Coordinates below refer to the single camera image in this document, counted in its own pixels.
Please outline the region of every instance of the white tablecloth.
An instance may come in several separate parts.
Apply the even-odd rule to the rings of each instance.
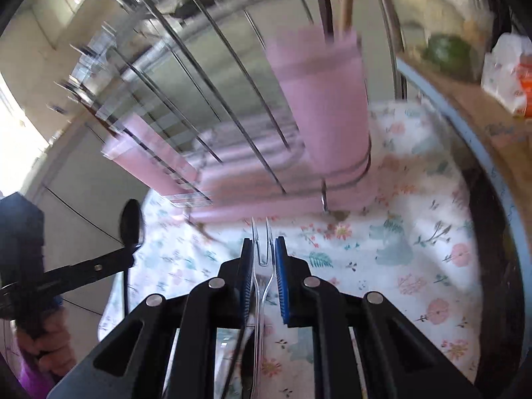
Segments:
[[[372,167],[380,183],[374,202],[363,211],[270,220],[273,237],[283,235],[288,253],[306,260],[314,275],[343,293],[380,291],[473,381],[480,357],[482,294],[469,194],[433,120],[417,103],[373,105]],[[153,191],[144,201],[146,240],[130,271],[131,308],[152,293],[167,298],[189,293],[216,276],[222,262],[238,257],[243,239],[251,237],[249,219],[209,224],[201,233],[174,221],[171,209]],[[264,219],[257,219],[257,225],[265,241]],[[313,397],[311,330],[283,325],[276,286],[266,312],[261,394],[271,399]],[[99,338],[121,320],[117,277]],[[218,395],[235,335],[219,330]],[[237,376],[228,397],[233,396],[240,397]]]

